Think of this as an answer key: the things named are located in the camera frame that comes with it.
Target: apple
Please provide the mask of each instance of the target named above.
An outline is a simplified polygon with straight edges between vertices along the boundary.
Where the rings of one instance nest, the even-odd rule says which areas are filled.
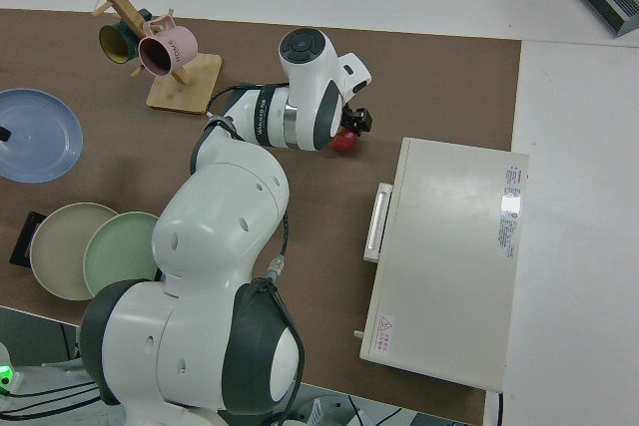
[[[350,151],[357,141],[357,135],[351,129],[342,127],[333,137],[328,146],[334,152],[344,153]]]

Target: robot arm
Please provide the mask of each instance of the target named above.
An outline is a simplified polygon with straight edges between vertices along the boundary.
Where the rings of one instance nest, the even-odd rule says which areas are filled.
[[[192,175],[153,232],[165,279],[114,283],[87,309],[85,366],[103,399],[124,405],[128,426],[268,412],[301,377],[299,337],[273,282],[251,279],[289,200],[282,167],[261,146],[324,148],[370,74],[315,29],[285,37],[280,58],[290,84],[242,91],[194,148]]]
[[[287,35],[280,44],[280,61],[288,86],[239,90],[223,115],[247,142],[322,150],[337,133],[344,105],[370,83],[370,73],[355,54],[338,57],[330,39],[317,29]]]

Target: brown table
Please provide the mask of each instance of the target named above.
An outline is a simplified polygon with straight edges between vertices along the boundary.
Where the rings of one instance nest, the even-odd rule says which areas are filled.
[[[201,116],[146,107],[152,77],[130,78],[133,63],[116,65],[100,50],[98,30],[112,22],[86,13],[0,10],[0,90],[49,92],[71,107],[84,132],[82,156],[64,177],[42,185],[0,178],[0,305],[70,324],[79,324],[87,302],[57,298],[29,269],[8,263],[27,212],[95,202],[119,213],[160,214],[188,177],[205,124]],[[216,91],[286,80],[277,49],[291,26],[183,25],[201,52],[223,57]],[[374,280],[375,267],[362,253],[376,186],[392,182],[401,139],[509,150],[520,43],[324,30],[340,55],[355,52],[370,69],[372,84],[351,106],[367,107],[374,122],[346,155],[272,150],[291,185],[280,290],[307,349],[304,382],[481,424],[483,391],[361,360],[352,334],[364,327]],[[279,232],[256,274],[264,274],[280,243]]]

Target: table surface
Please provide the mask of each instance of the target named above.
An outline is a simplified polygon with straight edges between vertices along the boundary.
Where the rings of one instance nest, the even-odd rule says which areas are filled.
[[[28,211],[48,214],[63,205],[95,202],[118,213],[160,214],[188,176],[191,148],[205,119],[145,106],[151,76],[131,79],[133,67],[110,62],[100,50],[97,32],[110,21],[110,16],[94,19],[79,13],[0,11],[12,58],[0,88],[52,93],[74,110],[85,139],[77,166],[58,180],[23,185],[0,179],[0,250],[5,256]],[[47,36],[40,35],[41,23],[48,26]],[[277,47],[292,27],[203,20],[184,20],[183,25],[200,39],[202,52],[220,45],[215,53],[225,63],[218,90],[243,81],[285,79]],[[280,289],[307,348],[305,382],[478,424],[483,391],[361,360],[360,343],[352,334],[365,325],[374,280],[374,265],[362,255],[376,186],[392,182],[401,139],[507,150],[520,43],[326,32],[338,52],[358,53],[374,72],[372,84],[351,103],[352,108],[369,108],[373,129],[343,156],[272,149],[291,186],[288,269]],[[472,81],[460,83],[460,71]],[[276,234],[258,258],[256,274],[264,274],[280,242]],[[0,262],[0,273],[1,304],[78,323],[86,302],[55,298],[28,269]]]
[[[0,0],[0,7],[89,11],[98,1]],[[632,195],[621,202],[609,192],[639,181],[639,163],[630,158],[620,168],[619,160],[620,152],[628,159],[637,150],[639,93],[628,78],[637,71],[636,50],[619,47],[639,46],[639,31],[614,38],[582,0],[134,2],[197,18],[523,39],[512,148],[528,153],[537,170],[519,258],[504,423],[635,422],[639,404],[628,394],[639,377],[632,353],[639,333],[631,327],[639,301],[628,265],[639,263],[639,250],[636,237],[620,238],[634,230],[639,206]],[[575,175],[565,174],[573,168]],[[564,206],[590,215],[556,214]],[[551,238],[550,231],[560,234]],[[597,261],[612,274],[590,281]],[[486,404],[485,424],[494,425],[496,398],[488,395]]]

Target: stacked plates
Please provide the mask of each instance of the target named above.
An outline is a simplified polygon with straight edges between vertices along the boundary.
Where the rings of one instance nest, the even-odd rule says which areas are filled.
[[[49,292],[90,299],[123,279],[154,279],[151,235],[158,218],[117,214],[98,204],[72,204],[51,213],[31,241],[33,274]]]

